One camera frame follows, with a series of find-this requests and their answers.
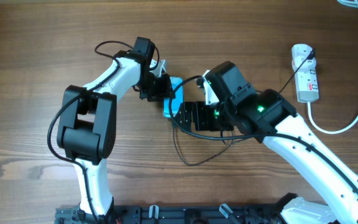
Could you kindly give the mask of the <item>blue Galaxy smartphone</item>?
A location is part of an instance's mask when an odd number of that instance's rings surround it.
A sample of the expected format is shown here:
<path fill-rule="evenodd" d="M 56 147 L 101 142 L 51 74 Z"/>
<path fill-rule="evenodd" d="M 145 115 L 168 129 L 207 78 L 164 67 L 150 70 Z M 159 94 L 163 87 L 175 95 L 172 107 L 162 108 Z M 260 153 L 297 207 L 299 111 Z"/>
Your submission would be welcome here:
<path fill-rule="evenodd" d="M 174 90 L 177 85 L 179 85 L 183 80 L 180 77 L 171 77 L 172 89 Z M 168 108 L 169 98 L 165 98 L 163 101 L 163 116 L 165 118 L 170 118 L 169 108 Z M 179 112 L 180 105 L 183 103 L 183 87 L 180 87 L 176 92 L 172 100 L 172 113 L 175 116 Z"/>

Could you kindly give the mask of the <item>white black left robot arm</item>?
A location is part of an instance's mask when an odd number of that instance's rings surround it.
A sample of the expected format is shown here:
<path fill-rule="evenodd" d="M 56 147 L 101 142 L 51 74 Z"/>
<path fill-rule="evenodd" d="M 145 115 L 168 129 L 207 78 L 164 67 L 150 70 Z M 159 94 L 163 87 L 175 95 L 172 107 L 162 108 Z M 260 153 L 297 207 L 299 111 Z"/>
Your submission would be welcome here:
<path fill-rule="evenodd" d="M 62 107 L 47 133 L 51 145 L 53 127 L 57 144 L 65 151 L 63 161 L 74 165 L 80 184 L 80 221 L 108 223 L 114 220 L 114 197 L 107 180 L 107 158 L 116 141 L 117 103 L 133 88 L 140 99 L 162 101 L 172 92 L 165 61 L 153 59 L 158 48 L 138 37 L 128 50 L 112 55 L 111 66 L 93 82 L 70 85 L 63 94 Z"/>

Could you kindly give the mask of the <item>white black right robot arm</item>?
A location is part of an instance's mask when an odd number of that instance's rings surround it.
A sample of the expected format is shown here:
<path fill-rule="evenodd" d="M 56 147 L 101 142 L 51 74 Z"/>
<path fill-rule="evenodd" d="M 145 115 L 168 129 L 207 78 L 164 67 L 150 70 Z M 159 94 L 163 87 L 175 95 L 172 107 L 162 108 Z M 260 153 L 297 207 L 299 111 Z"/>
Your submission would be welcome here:
<path fill-rule="evenodd" d="M 236 65 L 223 62 L 196 76 L 205 92 L 216 100 L 203 103 L 192 115 L 196 103 L 185 102 L 173 122 L 191 134 L 192 121 L 205 121 L 209 129 L 233 128 L 240 135 L 256 139 L 293 166 L 320 194 L 324 204 L 306 202 L 287 194 L 272 208 L 273 223 L 358 223 L 358 176 L 312 132 L 295 107 L 277 91 L 258 93 Z"/>

